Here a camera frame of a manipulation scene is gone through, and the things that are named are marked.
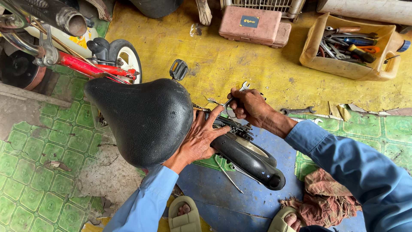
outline sandal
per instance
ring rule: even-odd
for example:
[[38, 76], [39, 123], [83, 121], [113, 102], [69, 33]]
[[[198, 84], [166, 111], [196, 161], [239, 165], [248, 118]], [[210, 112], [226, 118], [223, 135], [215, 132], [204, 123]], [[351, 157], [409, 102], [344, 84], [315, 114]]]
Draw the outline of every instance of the sandal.
[[287, 206], [279, 210], [279, 212], [275, 215], [267, 232], [296, 232], [285, 222], [285, 217], [289, 213], [295, 213], [300, 219], [302, 227], [305, 226], [297, 211], [293, 207]]
[[[179, 208], [189, 205], [190, 212], [178, 216]], [[199, 211], [193, 199], [188, 196], [180, 196], [172, 201], [169, 207], [170, 232], [202, 232]]]

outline foot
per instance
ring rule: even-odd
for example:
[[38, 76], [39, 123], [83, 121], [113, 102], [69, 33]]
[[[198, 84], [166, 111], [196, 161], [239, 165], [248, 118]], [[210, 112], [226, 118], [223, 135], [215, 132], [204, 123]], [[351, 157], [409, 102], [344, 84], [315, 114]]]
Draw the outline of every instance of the foot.
[[191, 211], [190, 206], [188, 204], [186, 204], [186, 205], [179, 208], [178, 216], [181, 216], [183, 214], [187, 214], [190, 211]]
[[294, 231], [299, 232], [301, 221], [296, 217], [294, 213], [288, 213], [284, 218], [286, 224], [290, 226]]

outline bicycle seat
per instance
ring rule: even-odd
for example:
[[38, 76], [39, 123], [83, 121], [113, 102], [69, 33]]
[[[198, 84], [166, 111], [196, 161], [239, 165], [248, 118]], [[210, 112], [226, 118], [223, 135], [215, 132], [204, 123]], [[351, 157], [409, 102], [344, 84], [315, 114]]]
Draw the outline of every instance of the bicycle seat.
[[84, 93], [112, 129], [120, 154], [137, 168], [169, 159], [192, 126], [189, 93], [172, 79], [126, 85], [95, 78]]

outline blue shirt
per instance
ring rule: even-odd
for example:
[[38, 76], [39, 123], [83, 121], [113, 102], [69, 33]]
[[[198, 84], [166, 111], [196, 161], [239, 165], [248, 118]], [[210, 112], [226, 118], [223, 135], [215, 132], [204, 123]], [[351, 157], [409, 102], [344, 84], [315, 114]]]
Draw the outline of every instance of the blue shirt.
[[[346, 186], [362, 205], [368, 232], [412, 231], [412, 178], [377, 150], [299, 122], [285, 141]], [[103, 232], [155, 232], [178, 175], [159, 165], [149, 172]]]

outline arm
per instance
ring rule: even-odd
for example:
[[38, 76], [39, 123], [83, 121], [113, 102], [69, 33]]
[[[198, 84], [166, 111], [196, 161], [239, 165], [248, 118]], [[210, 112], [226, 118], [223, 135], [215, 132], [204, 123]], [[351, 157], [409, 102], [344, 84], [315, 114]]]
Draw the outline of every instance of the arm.
[[362, 204], [367, 231], [412, 231], [412, 178], [375, 149], [334, 136], [310, 121], [296, 123], [274, 111], [257, 90], [231, 103], [237, 118], [264, 128], [309, 156]]
[[199, 112], [197, 117], [194, 112], [192, 127], [181, 146], [172, 157], [149, 172], [139, 189], [117, 210], [104, 232], [157, 231], [159, 219], [179, 177], [178, 174], [193, 161], [210, 158], [215, 154], [210, 143], [230, 130], [228, 126], [212, 128], [214, 120], [222, 111], [222, 106], [216, 107], [207, 120], [204, 112]]

